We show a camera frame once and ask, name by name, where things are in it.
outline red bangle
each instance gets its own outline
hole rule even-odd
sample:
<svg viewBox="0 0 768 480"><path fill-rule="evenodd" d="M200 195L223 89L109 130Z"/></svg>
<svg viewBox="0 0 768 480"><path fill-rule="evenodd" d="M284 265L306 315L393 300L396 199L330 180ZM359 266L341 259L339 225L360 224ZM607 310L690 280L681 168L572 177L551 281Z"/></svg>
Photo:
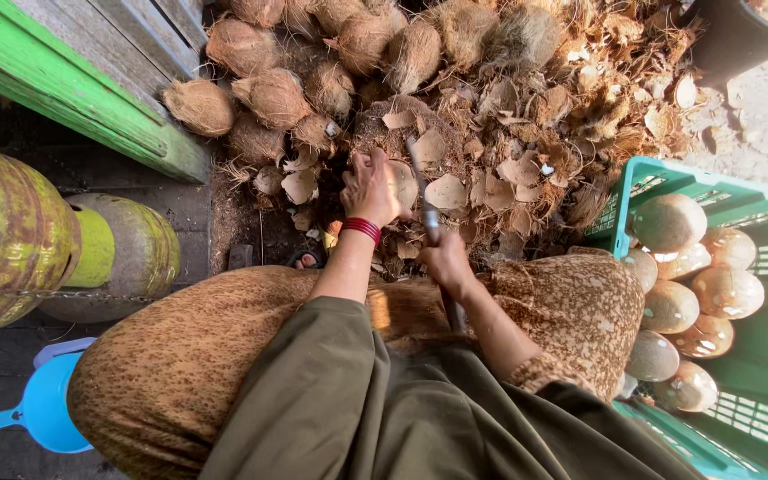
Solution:
<svg viewBox="0 0 768 480"><path fill-rule="evenodd" d="M381 240L381 230L378 229L376 224L369 220L358 219L357 217L350 217L342 221L342 229L340 232L346 230L358 230L372 237L376 241L376 246Z"/></svg>

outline hand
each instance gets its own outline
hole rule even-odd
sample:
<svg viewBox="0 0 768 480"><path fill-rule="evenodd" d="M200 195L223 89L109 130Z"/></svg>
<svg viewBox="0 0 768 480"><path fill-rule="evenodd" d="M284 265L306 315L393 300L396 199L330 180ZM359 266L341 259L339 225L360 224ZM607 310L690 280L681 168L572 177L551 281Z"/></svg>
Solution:
<svg viewBox="0 0 768 480"><path fill-rule="evenodd" d="M368 220L379 229L397 217L411 218L411 210L402 207L396 199L389 161L380 148L372 150L371 157L352 156L354 174L347 170L342 173L346 188L340 192L347 217Z"/></svg>
<svg viewBox="0 0 768 480"><path fill-rule="evenodd" d="M416 261L426 264L428 274L459 303L464 304L464 297L475 289L484 289L470 268L464 240L457 232L442 232L440 244L423 248Z"/></svg>

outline patterned fabric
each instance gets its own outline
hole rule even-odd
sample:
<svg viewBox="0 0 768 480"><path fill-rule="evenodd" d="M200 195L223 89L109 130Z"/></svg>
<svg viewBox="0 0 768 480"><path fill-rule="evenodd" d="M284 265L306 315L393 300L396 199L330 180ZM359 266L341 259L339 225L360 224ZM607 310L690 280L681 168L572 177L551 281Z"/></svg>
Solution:
<svg viewBox="0 0 768 480"><path fill-rule="evenodd" d="M306 298L318 271L253 267L209 278L121 321L80 359L68 388L73 422L133 478L194 478L254 359ZM644 295L606 256L497 264L483 282L545 351L509 382L556 379L608 400L638 329ZM449 331L438 287L420 278L369 287L370 322L411 353Z"/></svg>

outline green wooden door frame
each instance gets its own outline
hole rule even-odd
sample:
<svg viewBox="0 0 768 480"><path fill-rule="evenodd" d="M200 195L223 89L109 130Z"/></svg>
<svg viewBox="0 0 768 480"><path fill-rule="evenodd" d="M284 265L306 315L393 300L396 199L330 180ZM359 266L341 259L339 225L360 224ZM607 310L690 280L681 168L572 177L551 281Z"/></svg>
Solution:
<svg viewBox="0 0 768 480"><path fill-rule="evenodd" d="M0 94L166 175L208 183L206 148L9 0L0 0Z"/></svg>

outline plastic crate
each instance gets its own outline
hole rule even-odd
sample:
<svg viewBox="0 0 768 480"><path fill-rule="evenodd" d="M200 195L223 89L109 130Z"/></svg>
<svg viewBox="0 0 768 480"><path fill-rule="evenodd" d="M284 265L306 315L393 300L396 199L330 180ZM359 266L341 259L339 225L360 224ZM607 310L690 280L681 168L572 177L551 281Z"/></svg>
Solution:
<svg viewBox="0 0 768 480"><path fill-rule="evenodd" d="M627 255L627 216L650 198L681 193L694 198L708 216L708 226L768 224L768 187L679 163L635 156L627 161L597 220L585 229L591 244L615 258Z"/></svg>
<svg viewBox="0 0 768 480"><path fill-rule="evenodd" d="M709 226L734 226L751 236L758 258L749 267L763 283L763 307L733 322L731 350L716 359L692 359L720 388L718 403L688 413L615 403L624 415L646 422L701 473L721 479L768 480L768 187L677 163L638 156L624 166L600 217L586 230L590 244L627 254L626 220L657 195L695 198Z"/></svg>

